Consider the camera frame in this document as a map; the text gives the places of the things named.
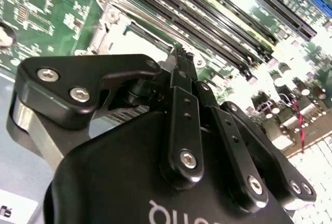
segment silver screw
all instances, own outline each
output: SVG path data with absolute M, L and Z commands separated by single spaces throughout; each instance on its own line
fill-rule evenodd
M 292 186 L 292 189 L 297 193 L 297 194 L 301 194 L 301 189 L 300 187 L 296 184 L 296 182 L 294 182 L 293 180 L 290 180 L 290 185 Z
M 59 80 L 59 74 L 49 68 L 42 68 L 38 70 L 37 75 L 41 80 L 47 82 L 55 82 Z
M 157 68 L 157 64 L 152 60 L 146 60 L 146 63 L 152 68 Z
M 180 153 L 181 162 L 189 169 L 193 169 L 197 165 L 196 158 L 187 150 L 183 150 Z
M 202 83 L 202 87 L 206 90 L 206 91 L 209 91 L 210 88 L 208 87 L 208 85 L 206 85 L 205 83 Z
M 180 70 L 178 73 L 179 73 L 183 78 L 187 78 L 186 73 L 183 72 L 182 70 Z
M 233 104 L 230 104 L 230 109 L 232 109 L 233 111 L 238 111 L 237 107 Z
M 309 188 L 308 185 L 306 185 L 305 183 L 302 183 L 302 186 L 308 194 L 312 194 L 312 190 Z
M 119 14 L 117 12 L 111 11 L 111 10 L 107 13 L 107 17 L 108 17 L 108 21 L 111 24 L 117 23 L 120 19 Z
M 256 194 L 263 194 L 263 187 L 260 182 L 253 176 L 248 177 L 248 183 L 250 187 L 255 191 Z
M 89 92 L 84 88 L 73 88 L 70 91 L 71 97 L 81 103 L 84 103 L 90 99 Z

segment red wire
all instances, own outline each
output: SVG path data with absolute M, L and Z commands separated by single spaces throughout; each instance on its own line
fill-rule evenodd
M 301 135 L 301 147 L 302 147 L 302 153 L 305 152 L 305 130 L 302 127 L 303 124 L 303 115 L 300 113 L 299 108 L 297 107 L 296 101 L 293 102 L 293 106 L 295 111 L 297 112 L 298 118 L 299 118 L 299 125 L 300 125 L 300 135 Z

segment black ram slot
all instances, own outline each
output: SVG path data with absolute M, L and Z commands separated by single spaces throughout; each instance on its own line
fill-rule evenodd
M 209 15 L 209 18 L 212 19 L 212 21 L 218 23 L 221 25 L 224 29 L 226 29 L 228 32 L 230 32 L 234 37 L 239 39 L 242 43 L 248 45 L 252 49 L 254 49 L 258 54 L 262 55 L 271 55 L 273 53 L 273 50 L 270 47 L 265 47 L 262 45 L 258 40 L 256 40 L 254 37 L 252 37 L 250 34 L 248 34 L 245 30 L 231 22 L 230 19 L 228 19 L 226 16 L 222 15 L 219 11 L 217 11 L 215 8 L 210 6 L 209 4 L 204 3 L 202 0 L 186 0 L 187 2 L 195 5 L 195 7 L 205 14 Z M 192 11 L 190 7 L 188 7 L 190 10 L 190 14 L 192 17 L 196 18 L 198 21 L 202 22 L 205 21 L 203 16 L 197 16 L 197 13 Z M 207 23 L 209 29 L 214 29 L 213 23 L 208 22 Z M 229 37 L 222 33 L 224 36 L 223 38 L 226 40 L 229 40 Z
M 305 41 L 310 41 L 317 32 L 292 12 L 280 0 L 257 0 L 263 7 L 271 12 L 280 22 L 290 28 Z
M 241 59 L 247 60 L 249 63 L 251 61 L 260 62 L 257 56 L 253 55 L 249 50 L 245 49 L 238 42 L 229 38 L 225 33 L 216 28 L 211 22 L 206 21 L 205 18 L 201 17 L 190 7 L 183 4 L 179 4 L 178 0 L 163 0 L 172 8 L 179 11 L 185 18 L 189 19 L 195 25 L 198 25 L 205 33 L 208 33 L 207 37 L 211 36 L 216 40 L 220 40 L 223 44 L 226 44 L 234 53 L 236 53 Z
M 201 33 L 197 33 L 192 26 L 187 24 L 185 21 L 179 19 L 174 15 L 173 12 L 169 11 L 168 9 L 161 7 L 160 4 L 156 0 L 140 0 L 142 3 L 145 3 L 151 9 L 155 10 L 158 14 L 160 14 L 163 18 L 171 21 L 175 26 L 183 31 L 187 32 L 190 36 L 194 37 L 196 40 L 201 42 L 202 44 L 206 45 L 210 50 L 215 52 L 218 56 L 220 56 L 225 61 L 232 64 L 232 66 L 236 67 L 238 70 L 243 71 L 248 63 L 245 61 L 241 61 L 235 55 L 230 53 L 229 51 L 225 50 L 224 48 L 220 47 L 218 44 L 210 40 L 207 36 L 202 36 Z
M 234 15 L 236 15 L 239 19 L 241 19 L 241 21 L 243 21 L 245 24 L 250 26 L 250 28 L 252 28 L 255 32 L 260 34 L 264 39 L 266 39 L 273 45 L 277 45 L 278 39 L 267 28 L 265 28 L 254 18 L 252 18 L 243 10 L 241 10 L 231 0 L 216 0 L 216 1 L 220 2 L 222 6 L 233 12 Z

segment motherboard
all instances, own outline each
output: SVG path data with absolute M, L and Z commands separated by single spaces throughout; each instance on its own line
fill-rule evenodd
M 15 73 L 28 57 L 122 53 L 161 62 L 185 50 L 218 102 L 235 102 L 290 156 L 304 136 L 309 145 L 330 132 L 323 126 L 332 120 L 331 7 L 331 0 L 0 0 L 0 66 Z

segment white label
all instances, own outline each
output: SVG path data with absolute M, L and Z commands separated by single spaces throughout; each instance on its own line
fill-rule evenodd
M 0 220 L 27 224 L 38 202 L 0 189 Z

